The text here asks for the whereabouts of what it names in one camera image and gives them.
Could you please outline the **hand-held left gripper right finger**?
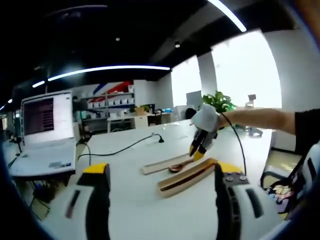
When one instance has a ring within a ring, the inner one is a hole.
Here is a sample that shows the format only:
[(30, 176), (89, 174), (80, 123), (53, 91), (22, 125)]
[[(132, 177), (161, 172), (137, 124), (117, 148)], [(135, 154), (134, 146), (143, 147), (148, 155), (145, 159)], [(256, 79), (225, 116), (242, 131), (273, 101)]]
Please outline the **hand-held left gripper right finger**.
[(268, 239), (283, 222), (273, 200), (229, 164), (215, 164), (217, 240)]

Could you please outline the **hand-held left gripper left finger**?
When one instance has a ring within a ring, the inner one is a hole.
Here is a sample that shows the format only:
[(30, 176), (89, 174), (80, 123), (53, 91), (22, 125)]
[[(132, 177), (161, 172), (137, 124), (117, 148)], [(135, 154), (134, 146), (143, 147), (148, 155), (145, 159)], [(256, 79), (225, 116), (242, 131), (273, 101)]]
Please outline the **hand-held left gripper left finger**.
[(109, 240), (110, 165), (85, 168), (51, 204), (42, 226), (55, 240)]

